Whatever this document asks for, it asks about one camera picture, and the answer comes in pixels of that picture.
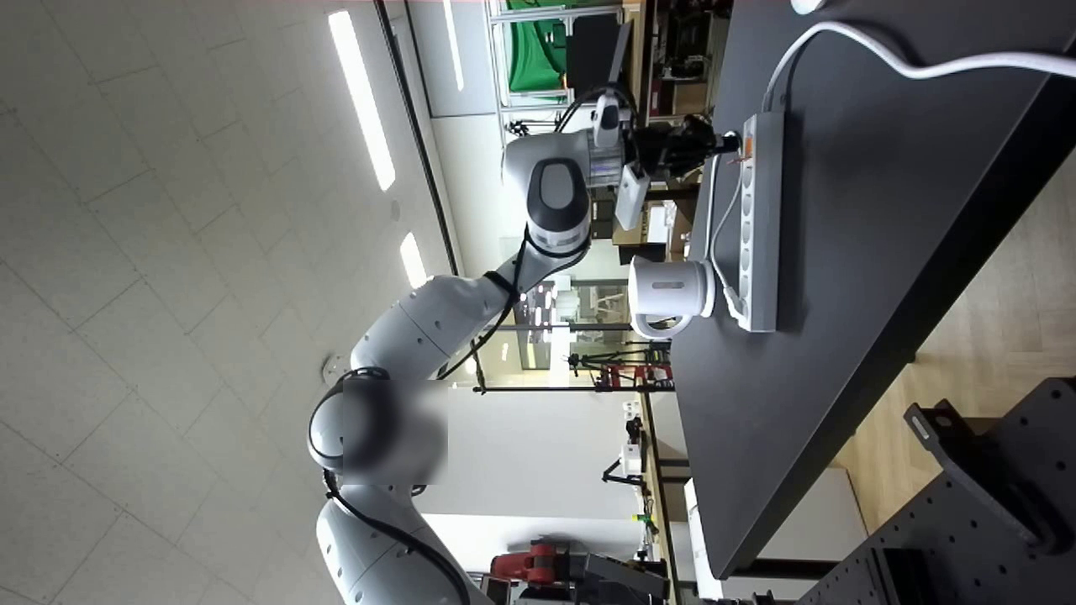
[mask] electrical outlet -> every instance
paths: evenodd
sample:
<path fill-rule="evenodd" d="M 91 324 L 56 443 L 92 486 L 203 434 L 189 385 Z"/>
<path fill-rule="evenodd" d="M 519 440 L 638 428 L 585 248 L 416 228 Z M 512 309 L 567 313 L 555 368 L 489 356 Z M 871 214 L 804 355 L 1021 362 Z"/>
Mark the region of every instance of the electrical outlet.
<path fill-rule="evenodd" d="M 759 113 L 744 123 L 739 254 L 744 312 L 738 323 L 748 332 L 777 329 L 783 149 L 783 113 Z"/>

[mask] wooden floor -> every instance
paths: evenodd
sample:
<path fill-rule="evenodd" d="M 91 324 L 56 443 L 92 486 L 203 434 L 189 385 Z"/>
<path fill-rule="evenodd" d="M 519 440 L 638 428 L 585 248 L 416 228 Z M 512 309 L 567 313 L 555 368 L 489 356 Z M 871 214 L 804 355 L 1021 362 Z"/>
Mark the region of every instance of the wooden floor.
<path fill-rule="evenodd" d="M 945 397 L 965 417 L 1003 416 L 1038 382 L 1076 375 L 1076 154 L 835 460 L 848 469 L 867 530 L 939 470 L 902 414 Z"/>

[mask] tabletop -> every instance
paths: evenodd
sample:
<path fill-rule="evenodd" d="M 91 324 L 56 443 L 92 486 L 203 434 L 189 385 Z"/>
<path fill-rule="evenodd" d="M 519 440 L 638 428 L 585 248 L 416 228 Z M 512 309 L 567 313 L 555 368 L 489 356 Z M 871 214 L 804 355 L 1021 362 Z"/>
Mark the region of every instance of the tabletop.
<path fill-rule="evenodd" d="M 738 0 L 717 131 L 742 129 L 789 44 L 825 19 L 935 64 L 993 51 L 1073 54 L 1076 2 L 844 0 L 799 16 L 785 0 Z M 747 334 L 719 305 L 672 343 L 717 577 L 765 546 L 1076 142 L 1076 83 L 1059 78 L 992 69 L 914 82 L 829 32 L 788 73 L 774 105 L 788 112 L 778 332 Z M 735 182 L 721 161 L 719 211 Z M 716 248 L 734 276 L 738 235 L 726 229 Z"/>

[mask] red machine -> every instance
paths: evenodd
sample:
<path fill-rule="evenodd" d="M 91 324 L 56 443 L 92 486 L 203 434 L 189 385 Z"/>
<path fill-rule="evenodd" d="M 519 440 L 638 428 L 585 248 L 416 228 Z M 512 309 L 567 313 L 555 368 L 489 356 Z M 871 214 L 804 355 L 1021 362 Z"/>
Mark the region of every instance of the red machine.
<path fill-rule="evenodd" d="M 558 577 L 557 571 L 566 565 L 561 554 L 552 544 L 533 544 L 529 552 L 511 552 L 493 558 L 490 562 L 490 575 L 497 578 L 525 580 L 530 585 L 551 585 L 566 581 L 567 577 Z"/>

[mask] perforated metal plate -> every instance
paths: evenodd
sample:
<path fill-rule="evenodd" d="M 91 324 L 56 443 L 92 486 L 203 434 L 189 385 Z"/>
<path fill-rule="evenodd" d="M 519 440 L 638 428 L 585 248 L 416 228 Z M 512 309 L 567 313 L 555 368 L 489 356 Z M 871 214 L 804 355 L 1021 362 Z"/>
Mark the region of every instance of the perforated metal plate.
<path fill-rule="evenodd" d="M 1039 384 L 988 433 L 1008 465 L 1076 524 L 1076 382 Z M 937 603 L 1076 605 L 1076 548 L 1029 553 L 1009 529 L 945 474 L 934 479 L 798 603 L 884 601 L 872 580 L 870 549 L 922 551 Z"/>

